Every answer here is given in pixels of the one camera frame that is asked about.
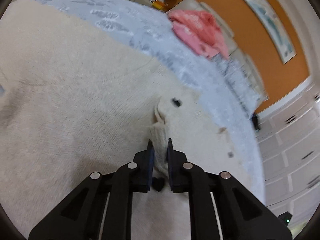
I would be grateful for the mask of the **beige sweater with black hearts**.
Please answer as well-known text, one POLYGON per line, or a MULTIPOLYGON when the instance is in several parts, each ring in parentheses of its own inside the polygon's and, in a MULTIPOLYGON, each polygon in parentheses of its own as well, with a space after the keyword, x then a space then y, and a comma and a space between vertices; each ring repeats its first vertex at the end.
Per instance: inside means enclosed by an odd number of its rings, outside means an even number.
POLYGON ((110 173, 168 139, 205 171, 245 171, 199 93, 156 58, 75 16, 17 0, 1 18, 1 205, 23 236, 90 173, 110 173))

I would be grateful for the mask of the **black items on nightstand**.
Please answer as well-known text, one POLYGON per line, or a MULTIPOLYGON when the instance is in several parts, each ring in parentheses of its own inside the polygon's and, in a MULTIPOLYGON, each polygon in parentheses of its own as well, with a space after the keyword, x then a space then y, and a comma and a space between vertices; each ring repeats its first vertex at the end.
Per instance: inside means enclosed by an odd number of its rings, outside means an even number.
POLYGON ((256 113, 252 114, 251 121, 256 132, 260 131, 259 118, 256 113))

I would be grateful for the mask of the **white wardrobe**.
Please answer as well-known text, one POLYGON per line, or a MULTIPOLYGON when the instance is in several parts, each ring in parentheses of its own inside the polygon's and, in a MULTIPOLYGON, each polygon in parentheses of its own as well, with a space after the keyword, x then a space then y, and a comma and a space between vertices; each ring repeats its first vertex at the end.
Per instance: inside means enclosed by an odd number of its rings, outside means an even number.
POLYGON ((310 83, 260 119, 266 206, 288 212, 290 229, 303 226, 319 205, 319 85, 310 83))

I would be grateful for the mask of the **blue floral pillow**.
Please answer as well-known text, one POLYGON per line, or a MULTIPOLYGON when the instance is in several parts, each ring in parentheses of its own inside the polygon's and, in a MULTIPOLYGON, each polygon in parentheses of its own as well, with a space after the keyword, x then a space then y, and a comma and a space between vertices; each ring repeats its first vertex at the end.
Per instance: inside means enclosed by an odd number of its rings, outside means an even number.
POLYGON ((250 118, 255 110, 268 98, 263 82, 254 66, 248 62, 244 65, 237 59, 224 59, 220 54, 211 61, 230 88, 236 100, 250 118))

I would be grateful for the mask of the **pink garment on bed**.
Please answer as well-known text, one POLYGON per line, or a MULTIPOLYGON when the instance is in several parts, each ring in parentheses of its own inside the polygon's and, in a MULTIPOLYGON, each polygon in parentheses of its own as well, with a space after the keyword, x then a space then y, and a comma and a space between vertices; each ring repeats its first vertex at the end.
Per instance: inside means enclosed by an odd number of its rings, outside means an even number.
POLYGON ((227 44, 215 17, 206 11, 173 10, 168 13, 175 35, 197 55, 229 58, 227 44))

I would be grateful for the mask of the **blue butterfly bedspread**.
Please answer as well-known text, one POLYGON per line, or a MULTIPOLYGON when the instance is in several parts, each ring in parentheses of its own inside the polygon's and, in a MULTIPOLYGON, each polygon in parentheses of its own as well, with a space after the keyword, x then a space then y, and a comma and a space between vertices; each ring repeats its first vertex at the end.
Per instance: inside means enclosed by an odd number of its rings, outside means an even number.
POLYGON ((128 0, 35 0, 75 15, 115 40, 157 58, 185 85, 198 90, 215 123, 226 127, 252 178, 252 193, 265 202, 263 164, 251 122, 211 60, 196 55, 172 31, 167 15, 128 0))

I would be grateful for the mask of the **beige padded headboard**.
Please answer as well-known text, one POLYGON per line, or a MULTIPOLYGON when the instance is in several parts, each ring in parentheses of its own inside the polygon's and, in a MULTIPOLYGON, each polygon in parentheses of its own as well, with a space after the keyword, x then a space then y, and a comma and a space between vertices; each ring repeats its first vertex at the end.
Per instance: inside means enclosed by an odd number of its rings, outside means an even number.
POLYGON ((268 100, 268 94, 265 90, 263 80, 252 58, 240 49, 234 40, 234 32, 214 9, 204 2, 183 0, 169 10, 168 13, 174 10, 206 11, 213 15, 217 25, 221 29, 225 44, 228 47, 229 57, 240 63, 240 70, 247 79, 249 86, 258 94, 258 100, 255 103, 254 110, 256 110, 264 101, 268 100))

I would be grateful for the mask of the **orange box on nightstand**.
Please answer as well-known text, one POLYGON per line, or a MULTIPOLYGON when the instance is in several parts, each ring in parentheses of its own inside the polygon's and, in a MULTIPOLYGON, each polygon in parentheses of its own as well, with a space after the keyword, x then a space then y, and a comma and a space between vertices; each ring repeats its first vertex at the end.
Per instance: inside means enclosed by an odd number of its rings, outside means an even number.
POLYGON ((152 1, 151 5, 157 10, 168 11, 168 4, 165 2, 165 0, 154 0, 152 1))

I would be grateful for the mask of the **framed wall picture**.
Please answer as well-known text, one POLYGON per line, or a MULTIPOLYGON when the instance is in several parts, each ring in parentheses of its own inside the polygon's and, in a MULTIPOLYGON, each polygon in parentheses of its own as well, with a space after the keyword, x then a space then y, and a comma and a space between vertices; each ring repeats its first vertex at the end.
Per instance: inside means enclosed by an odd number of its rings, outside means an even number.
POLYGON ((290 61, 296 51, 280 18, 267 0, 244 0, 259 18, 272 39, 283 64, 290 61))

